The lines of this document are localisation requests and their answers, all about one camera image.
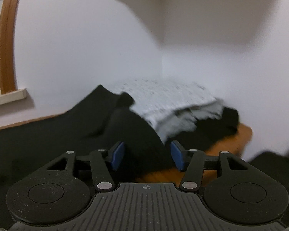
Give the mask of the black fleece garment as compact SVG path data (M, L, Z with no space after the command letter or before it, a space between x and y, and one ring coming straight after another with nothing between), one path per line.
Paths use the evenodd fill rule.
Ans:
M14 223L5 203L8 189L68 150L88 155L123 141L126 149L117 175L121 182L134 182L150 172L175 166L169 150L172 140L186 149L205 151L238 131L238 111L222 107L218 119L196 120L196 130L185 130L163 144L153 128L129 109L132 103L129 94L113 94L99 85L62 115L0 130L0 227L7 229ZM289 193L289 157L264 152L250 164ZM282 222L289 225L289 207Z

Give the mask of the beige stone window sill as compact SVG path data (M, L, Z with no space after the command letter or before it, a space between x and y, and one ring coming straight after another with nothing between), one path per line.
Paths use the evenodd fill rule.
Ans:
M1 94L0 92L0 106L25 99L27 97L27 89L19 89L17 91Z

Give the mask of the white patterned folded cloth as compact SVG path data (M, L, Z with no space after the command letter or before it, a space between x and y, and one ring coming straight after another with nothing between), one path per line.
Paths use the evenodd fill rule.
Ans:
M192 132L204 119L220 119L222 102L197 83L173 79L127 79L107 87L116 94L129 94L130 110L142 117L163 143L183 131Z

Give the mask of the brown wooden window frame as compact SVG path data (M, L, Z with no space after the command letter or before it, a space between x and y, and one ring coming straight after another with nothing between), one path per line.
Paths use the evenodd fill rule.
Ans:
M14 33L19 0L3 0L0 13L0 92L17 90L14 70Z

